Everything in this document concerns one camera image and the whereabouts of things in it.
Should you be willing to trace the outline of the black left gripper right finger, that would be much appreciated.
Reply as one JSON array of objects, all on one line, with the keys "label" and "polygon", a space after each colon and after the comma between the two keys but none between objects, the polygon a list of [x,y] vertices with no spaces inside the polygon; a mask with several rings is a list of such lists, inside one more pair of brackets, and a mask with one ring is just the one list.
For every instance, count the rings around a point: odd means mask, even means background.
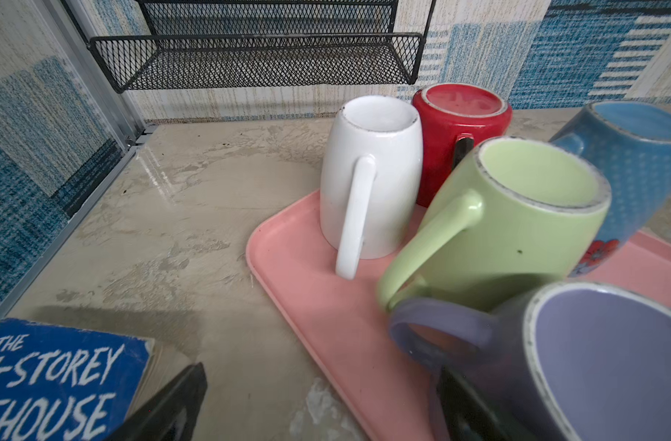
[{"label": "black left gripper right finger", "polygon": [[438,440],[525,440],[526,429],[467,380],[442,367],[437,373]]}]

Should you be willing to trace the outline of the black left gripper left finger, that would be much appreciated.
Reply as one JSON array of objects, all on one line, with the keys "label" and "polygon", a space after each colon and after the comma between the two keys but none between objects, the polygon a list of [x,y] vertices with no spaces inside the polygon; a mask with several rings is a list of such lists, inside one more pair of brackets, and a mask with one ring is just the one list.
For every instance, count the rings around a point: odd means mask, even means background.
[{"label": "black left gripper left finger", "polygon": [[203,364],[189,365],[106,440],[190,441],[207,389]]}]

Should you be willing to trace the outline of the light green ceramic mug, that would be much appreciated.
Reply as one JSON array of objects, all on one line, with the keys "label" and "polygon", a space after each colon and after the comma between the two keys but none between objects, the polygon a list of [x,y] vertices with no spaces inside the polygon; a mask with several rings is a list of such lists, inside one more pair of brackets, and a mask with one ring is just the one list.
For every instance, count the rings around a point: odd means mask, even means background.
[{"label": "light green ceramic mug", "polygon": [[379,305],[432,297],[479,311],[568,277],[599,232],[612,190],[553,144],[497,137],[452,171],[377,286]]}]

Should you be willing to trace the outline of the white ceramic mug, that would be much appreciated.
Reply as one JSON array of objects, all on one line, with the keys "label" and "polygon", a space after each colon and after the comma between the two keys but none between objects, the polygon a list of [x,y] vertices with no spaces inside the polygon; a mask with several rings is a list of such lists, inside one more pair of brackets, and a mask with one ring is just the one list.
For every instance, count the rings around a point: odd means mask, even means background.
[{"label": "white ceramic mug", "polygon": [[423,170],[416,108],[395,97],[354,98],[338,110],[320,183],[320,222],[337,251],[335,273],[351,280],[363,259],[404,241]]}]

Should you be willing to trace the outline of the red ceramic mug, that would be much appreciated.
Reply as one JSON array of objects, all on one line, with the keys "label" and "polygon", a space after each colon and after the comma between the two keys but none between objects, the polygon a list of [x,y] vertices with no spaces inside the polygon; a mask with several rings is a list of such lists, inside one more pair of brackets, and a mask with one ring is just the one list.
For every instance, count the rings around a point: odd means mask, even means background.
[{"label": "red ceramic mug", "polygon": [[431,204],[453,169],[482,141],[502,136],[513,109],[488,89],[469,84],[427,86],[412,105],[423,128],[423,171],[417,204]]}]

